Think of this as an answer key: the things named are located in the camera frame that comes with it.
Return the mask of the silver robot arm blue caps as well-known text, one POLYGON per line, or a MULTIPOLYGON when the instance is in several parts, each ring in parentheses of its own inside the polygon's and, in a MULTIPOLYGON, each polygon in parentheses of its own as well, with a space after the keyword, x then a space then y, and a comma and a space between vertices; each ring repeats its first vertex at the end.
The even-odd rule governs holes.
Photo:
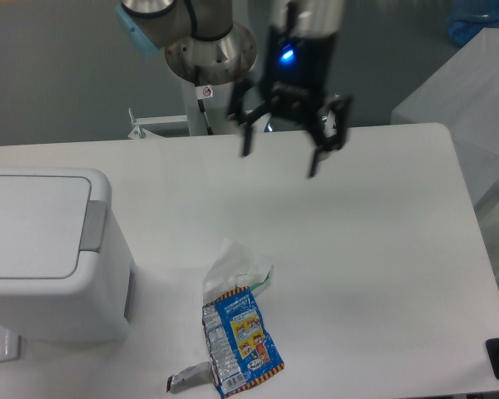
POLYGON ((207 135, 219 127, 205 101, 225 86, 230 95, 219 108, 243 138, 241 155, 252 151, 254 125, 263 116, 291 121, 314 143, 314 177, 319 162, 348 138, 353 99, 326 93, 344 9, 343 1, 274 1, 259 79, 251 75, 256 40, 233 19, 231 1, 121 1, 116 15, 136 47, 162 50, 172 72, 190 84, 191 104, 207 135))

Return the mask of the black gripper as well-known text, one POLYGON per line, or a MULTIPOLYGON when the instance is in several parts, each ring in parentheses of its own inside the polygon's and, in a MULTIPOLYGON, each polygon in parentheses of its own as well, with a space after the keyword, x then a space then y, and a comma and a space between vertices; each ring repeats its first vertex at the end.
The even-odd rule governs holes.
POLYGON ((226 118, 242 129, 242 157, 252 151, 253 124, 267 113, 299 124, 307 123, 307 132, 314 142, 309 178, 316 176, 323 155, 345 146, 353 97, 338 96, 329 103, 328 110, 335 124, 332 135, 326 135, 319 117, 336 41, 335 32, 323 37, 300 37, 274 25, 269 27, 264 73, 258 83, 263 102, 252 111, 245 111, 246 93, 254 87, 254 82, 240 76, 234 81, 227 106, 226 118))

